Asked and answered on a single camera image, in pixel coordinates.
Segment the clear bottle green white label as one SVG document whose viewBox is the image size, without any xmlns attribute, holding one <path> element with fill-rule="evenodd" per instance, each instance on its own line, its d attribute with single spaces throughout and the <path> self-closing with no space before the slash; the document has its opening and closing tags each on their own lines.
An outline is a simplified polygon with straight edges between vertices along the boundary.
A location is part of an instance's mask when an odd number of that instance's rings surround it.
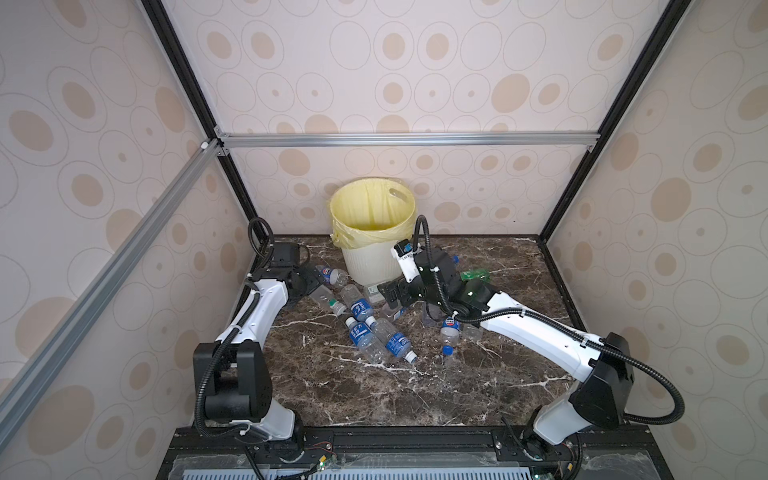
<svg viewBox="0 0 768 480">
<path fill-rule="evenodd" d="M 371 305 L 381 305 L 386 302 L 383 294 L 379 291 L 376 285 L 365 286 L 363 288 L 363 294 Z"/>
</svg>

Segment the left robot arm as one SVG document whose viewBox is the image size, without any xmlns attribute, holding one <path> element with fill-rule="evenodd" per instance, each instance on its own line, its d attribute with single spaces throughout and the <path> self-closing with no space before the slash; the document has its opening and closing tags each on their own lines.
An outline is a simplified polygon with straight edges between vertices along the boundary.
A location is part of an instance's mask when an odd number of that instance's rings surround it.
<svg viewBox="0 0 768 480">
<path fill-rule="evenodd" d="M 297 440 L 300 418 L 273 398 L 264 350 L 280 312 L 320 286 L 303 250 L 295 242 L 270 245 L 264 262 L 246 274 L 231 323 L 216 340 L 196 347 L 194 426 L 202 436 Z"/>
</svg>

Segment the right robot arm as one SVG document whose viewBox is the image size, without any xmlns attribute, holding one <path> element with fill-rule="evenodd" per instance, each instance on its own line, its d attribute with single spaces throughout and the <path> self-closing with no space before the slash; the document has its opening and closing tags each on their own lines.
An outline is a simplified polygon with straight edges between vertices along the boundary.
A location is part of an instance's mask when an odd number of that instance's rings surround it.
<svg viewBox="0 0 768 480">
<path fill-rule="evenodd" d="M 465 280 L 456 271 L 453 258 L 441 248 L 416 250 L 402 240 L 390 253 L 402 275 L 379 287 L 389 304 L 431 304 L 456 323 L 510 338 L 574 379 L 566 393 L 538 407 L 519 434 L 519 444 L 532 455 L 540 455 L 590 426 L 669 425 L 683 417 L 685 401 L 679 390 L 659 371 L 633 358 L 624 337 L 583 332 L 521 304 L 486 281 Z M 670 395 L 670 413 L 647 417 L 626 412 L 635 372 L 644 373 Z"/>
</svg>

